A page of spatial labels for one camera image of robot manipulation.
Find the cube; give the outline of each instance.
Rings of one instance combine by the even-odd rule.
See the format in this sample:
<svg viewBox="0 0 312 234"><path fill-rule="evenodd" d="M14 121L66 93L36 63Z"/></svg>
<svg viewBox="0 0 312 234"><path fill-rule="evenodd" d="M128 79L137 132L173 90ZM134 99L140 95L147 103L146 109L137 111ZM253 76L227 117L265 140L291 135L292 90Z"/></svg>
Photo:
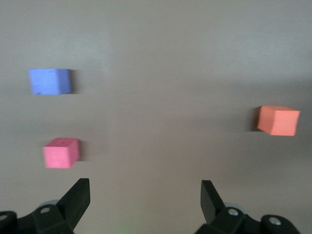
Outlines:
<svg viewBox="0 0 312 234"><path fill-rule="evenodd" d="M299 114L285 106L261 106L258 129L272 136L294 136Z"/></svg>
<svg viewBox="0 0 312 234"><path fill-rule="evenodd" d="M60 95L71 92L68 69L29 69L28 73L33 95Z"/></svg>
<svg viewBox="0 0 312 234"><path fill-rule="evenodd" d="M55 138L43 147L46 168L71 168L79 159L76 138Z"/></svg>

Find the orange cube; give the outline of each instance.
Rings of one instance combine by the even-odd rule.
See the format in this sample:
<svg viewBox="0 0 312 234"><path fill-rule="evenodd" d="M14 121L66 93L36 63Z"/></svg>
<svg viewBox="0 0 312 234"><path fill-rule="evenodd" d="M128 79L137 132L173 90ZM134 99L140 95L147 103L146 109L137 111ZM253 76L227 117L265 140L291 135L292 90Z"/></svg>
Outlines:
<svg viewBox="0 0 312 234"><path fill-rule="evenodd" d="M285 106L261 106L258 129L272 136L294 136L299 114Z"/></svg>

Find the blue cube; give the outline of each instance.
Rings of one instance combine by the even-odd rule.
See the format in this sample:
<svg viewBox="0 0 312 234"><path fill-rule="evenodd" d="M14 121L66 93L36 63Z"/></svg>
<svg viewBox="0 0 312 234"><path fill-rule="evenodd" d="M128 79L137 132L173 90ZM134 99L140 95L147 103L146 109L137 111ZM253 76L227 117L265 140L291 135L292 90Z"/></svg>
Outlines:
<svg viewBox="0 0 312 234"><path fill-rule="evenodd" d="M60 95L71 92L68 69L29 69L33 95Z"/></svg>

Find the pink cube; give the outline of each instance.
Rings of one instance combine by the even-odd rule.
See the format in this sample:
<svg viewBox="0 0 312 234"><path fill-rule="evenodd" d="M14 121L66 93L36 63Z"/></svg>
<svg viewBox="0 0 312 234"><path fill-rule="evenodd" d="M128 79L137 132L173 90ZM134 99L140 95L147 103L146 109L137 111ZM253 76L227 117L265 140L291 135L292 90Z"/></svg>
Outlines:
<svg viewBox="0 0 312 234"><path fill-rule="evenodd" d="M71 168L79 159L76 138L55 138L43 147L46 168Z"/></svg>
<svg viewBox="0 0 312 234"><path fill-rule="evenodd" d="M284 106L261 106L258 129L273 136L294 136L299 114Z"/></svg>

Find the cube top face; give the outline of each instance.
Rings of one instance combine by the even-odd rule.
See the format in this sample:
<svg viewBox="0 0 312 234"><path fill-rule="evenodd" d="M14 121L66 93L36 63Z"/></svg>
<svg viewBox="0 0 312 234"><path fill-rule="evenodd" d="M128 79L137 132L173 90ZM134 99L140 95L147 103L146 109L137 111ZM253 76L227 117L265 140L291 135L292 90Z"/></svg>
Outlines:
<svg viewBox="0 0 312 234"><path fill-rule="evenodd" d="M68 69L29 69L28 73L33 95L61 95L71 92Z"/></svg>
<svg viewBox="0 0 312 234"><path fill-rule="evenodd" d="M55 138L45 147L68 147L69 145L77 141L78 139L76 138Z"/></svg>
<svg viewBox="0 0 312 234"><path fill-rule="evenodd" d="M262 106L258 129L272 136L294 136L300 111L283 106Z"/></svg>
<svg viewBox="0 0 312 234"><path fill-rule="evenodd" d="M71 168L79 159L76 138L56 138L43 147L46 168Z"/></svg>

